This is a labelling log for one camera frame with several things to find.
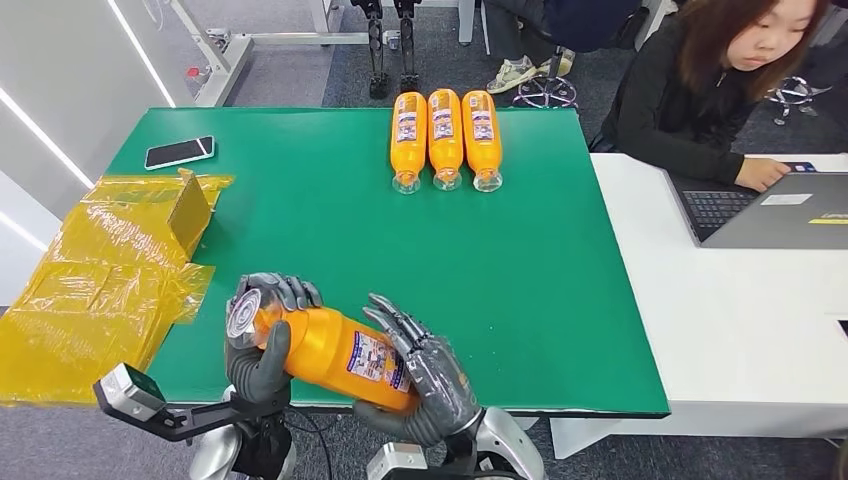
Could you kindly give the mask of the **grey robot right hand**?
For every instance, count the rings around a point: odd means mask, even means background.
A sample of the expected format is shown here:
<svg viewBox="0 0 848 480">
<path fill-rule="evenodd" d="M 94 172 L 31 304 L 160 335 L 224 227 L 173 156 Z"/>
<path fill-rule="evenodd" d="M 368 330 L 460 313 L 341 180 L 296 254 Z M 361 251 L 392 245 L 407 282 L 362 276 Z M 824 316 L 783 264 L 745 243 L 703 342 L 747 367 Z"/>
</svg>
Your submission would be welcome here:
<svg viewBox="0 0 848 480">
<path fill-rule="evenodd" d="M 424 447 L 463 431 L 477 419 L 482 407 L 449 343 L 387 297 L 371 293 L 368 299 L 362 311 L 382 327 L 400 354 L 419 403 L 401 414 L 356 400 L 354 415 L 376 431 Z"/>
</svg>

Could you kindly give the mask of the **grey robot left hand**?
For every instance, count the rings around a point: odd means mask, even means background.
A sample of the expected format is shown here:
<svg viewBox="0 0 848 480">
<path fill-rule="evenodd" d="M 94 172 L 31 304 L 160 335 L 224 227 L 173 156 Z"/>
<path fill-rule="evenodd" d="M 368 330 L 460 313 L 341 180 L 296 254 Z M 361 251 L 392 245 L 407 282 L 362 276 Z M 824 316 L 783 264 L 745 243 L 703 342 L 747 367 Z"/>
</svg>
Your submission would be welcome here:
<svg viewBox="0 0 848 480">
<path fill-rule="evenodd" d="M 231 314 L 240 297 L 253 288 L 272 291 L 288 311 L 323 305 L 322 296 L 313 283 L 293 275 L 257 272 L 240 278 L 234 295 L 226 303 L 226 313 Z M 251 403 L 270 399 L 290 402 L 291 376 L 284 370 L 290 343 L 290 326 L 281 321 L 271 327 L 265 349 L 240 349 L 226 344 L 226 375 L 241 398 Z"/>
</svg>

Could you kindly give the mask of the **person's hand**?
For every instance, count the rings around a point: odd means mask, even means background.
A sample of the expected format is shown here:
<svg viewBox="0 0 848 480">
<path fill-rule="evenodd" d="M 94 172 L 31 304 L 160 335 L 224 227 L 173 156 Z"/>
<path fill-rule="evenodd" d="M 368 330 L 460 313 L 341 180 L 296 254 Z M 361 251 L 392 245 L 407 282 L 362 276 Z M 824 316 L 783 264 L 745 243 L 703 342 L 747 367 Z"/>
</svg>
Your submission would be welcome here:
<svg viewBox="0 0 848 480">
<path fill-rule="evenodd" d="M 789 166 L 775 159 L 746 156 L 734 184 L 763 193 L 789 172 Z"/>
</svg>

